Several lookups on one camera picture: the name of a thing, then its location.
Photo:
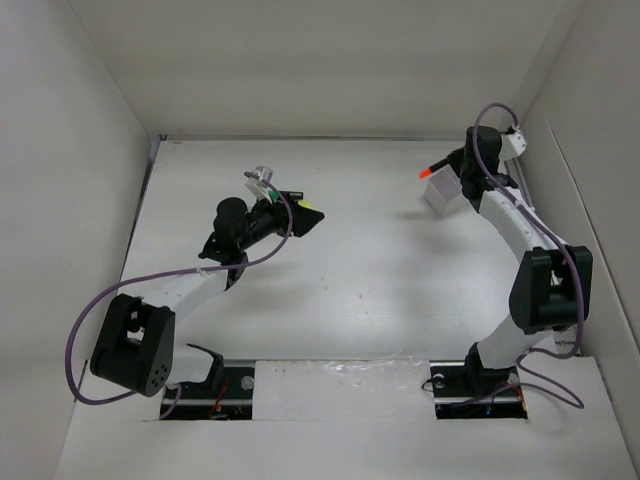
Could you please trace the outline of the orange highlighter marker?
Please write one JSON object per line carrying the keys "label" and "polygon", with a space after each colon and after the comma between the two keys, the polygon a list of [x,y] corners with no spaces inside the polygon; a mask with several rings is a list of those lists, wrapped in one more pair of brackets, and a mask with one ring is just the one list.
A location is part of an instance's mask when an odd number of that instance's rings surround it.
{"label": "orange highlighter marker", "polygon": [[425,178],[429,177],[430,175],[434,174],[435,172],[437,172],[437,171],[443,169],[444,167],[448,166],[449,164],[450,164],[450,161],[447,158],[442,159],[442,160],[430,165],[426,169],[422,170],[419,173],[419,178],[420,179],[425,179]]}

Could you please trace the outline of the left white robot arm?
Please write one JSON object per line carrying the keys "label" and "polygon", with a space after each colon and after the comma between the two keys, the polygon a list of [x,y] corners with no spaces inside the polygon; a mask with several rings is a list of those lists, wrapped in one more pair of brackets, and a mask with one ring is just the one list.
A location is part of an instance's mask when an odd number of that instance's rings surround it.
{"label": "left white robot arm", "polygon": [[300,205],[292,192],[252,207],[237,197],[221,201],[195,273],[179,275],[142,296],[113,298],[90,360],[91,373],[145,397],[166,385],[190,386],[205,397],[216,394],[223,384],[222,355],[193,343],[177,346],[179,322],[240,280],[250,247],[270,235],[301,238],[324,217]]}

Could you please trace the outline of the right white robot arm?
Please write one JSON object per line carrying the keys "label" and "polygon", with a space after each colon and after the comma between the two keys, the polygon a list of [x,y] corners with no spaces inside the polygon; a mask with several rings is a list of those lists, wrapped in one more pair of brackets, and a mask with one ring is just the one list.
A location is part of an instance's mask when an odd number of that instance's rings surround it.
{"label": "right white robot arm", "polygon": [[470,127],[465,144],[446,158],[461,182],[464,198],[501,235],[519,263],[508,297],[508,314],[496,329],[473,344],[464,360],[462,381],[473,396],[502,387],[519,359],[537,351],[556,331],[584,333],[590,307],[593,255],[554,234],[529,207],[518,184],[499,171],[510,151],[526,142],[510,128]]}

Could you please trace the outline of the white three-compartment container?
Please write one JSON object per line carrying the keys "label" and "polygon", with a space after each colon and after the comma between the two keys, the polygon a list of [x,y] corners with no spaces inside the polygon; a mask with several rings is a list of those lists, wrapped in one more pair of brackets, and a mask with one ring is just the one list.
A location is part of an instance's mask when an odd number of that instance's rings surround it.
{"label": "white three-compartment container", "polygon": [[441,217],[449,216],[467,205],[460,180],[449,166],[427,177],[423,198]]}

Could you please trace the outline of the aluminium side rail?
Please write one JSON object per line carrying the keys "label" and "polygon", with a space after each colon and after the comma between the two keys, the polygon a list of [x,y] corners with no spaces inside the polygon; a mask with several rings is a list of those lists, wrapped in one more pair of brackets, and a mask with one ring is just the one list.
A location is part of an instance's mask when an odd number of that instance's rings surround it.
{"label": "aluminium side rail", "polygon": [[554,330],[582,326],[588,314],[593,257],[558,238],[529,207],[519,188],[487,192],[481,215],[519,261],[508,298],[509,313],[479,342],[484,366],[504,369]]}

